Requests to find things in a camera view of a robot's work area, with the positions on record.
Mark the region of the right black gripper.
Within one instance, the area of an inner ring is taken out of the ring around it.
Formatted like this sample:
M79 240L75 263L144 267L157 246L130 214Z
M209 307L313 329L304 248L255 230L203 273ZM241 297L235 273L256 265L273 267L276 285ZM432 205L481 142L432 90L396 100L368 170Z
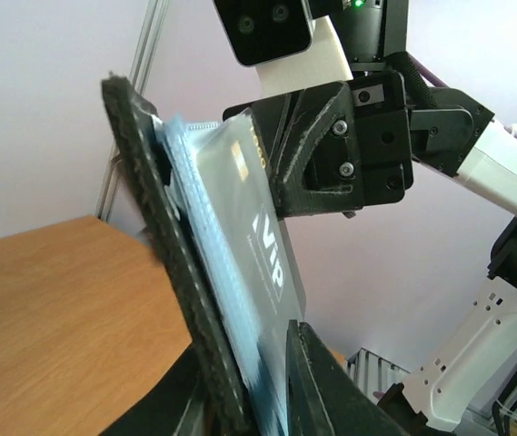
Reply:
M281 218L397 203L413 184L403 78L331 82L224 110L252 115Z

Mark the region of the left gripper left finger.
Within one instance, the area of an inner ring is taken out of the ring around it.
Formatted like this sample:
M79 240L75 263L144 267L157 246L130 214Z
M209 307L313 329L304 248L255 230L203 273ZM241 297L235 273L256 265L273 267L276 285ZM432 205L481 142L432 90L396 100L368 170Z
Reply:
M103 435L216 435L209 390L219 385L219 361L189 346L162 379L101 433Z

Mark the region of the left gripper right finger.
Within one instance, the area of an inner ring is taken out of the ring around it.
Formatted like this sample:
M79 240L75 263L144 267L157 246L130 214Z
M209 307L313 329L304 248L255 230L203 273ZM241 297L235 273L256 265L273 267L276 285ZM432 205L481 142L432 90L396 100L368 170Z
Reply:
M373 404L307 322L290 320L286 336L288 430L291 435L404 435Z

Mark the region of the black VIP credit card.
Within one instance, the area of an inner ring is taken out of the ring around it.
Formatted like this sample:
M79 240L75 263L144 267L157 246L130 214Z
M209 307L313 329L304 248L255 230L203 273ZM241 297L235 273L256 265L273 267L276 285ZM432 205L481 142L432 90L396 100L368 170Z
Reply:
M303 312L254 120L238 114L205 140L194 163L215 297L260 433L286 435L286 332Z

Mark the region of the black leather card holder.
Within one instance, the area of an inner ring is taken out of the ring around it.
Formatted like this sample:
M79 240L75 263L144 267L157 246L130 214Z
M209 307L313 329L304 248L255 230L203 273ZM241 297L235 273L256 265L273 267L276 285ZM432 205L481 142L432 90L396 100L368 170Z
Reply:
M145 208L140 208L133 198L144 218L154 258L168 274L192 337L191 345L199 353L208 352L219 361L219 385L209 390L219 423L216 435L263 435L257 426L254 408L234 358L187 212L177 204L183 185L177 176L173 150L166 142L166 131L157 115L156 110L150 116L152 157L147 160L150 164L148 173L153 176L154 184L150 187Z

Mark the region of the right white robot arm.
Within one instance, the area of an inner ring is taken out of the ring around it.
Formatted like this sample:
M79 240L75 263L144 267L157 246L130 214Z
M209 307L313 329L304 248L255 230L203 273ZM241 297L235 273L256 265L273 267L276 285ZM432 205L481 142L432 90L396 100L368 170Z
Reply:
M286 370L321 334L405 370L373 415L450 435L517 350L517 1L323 2L309 47L249 38L285 2L223 13L256 67L271 193L306 290Z

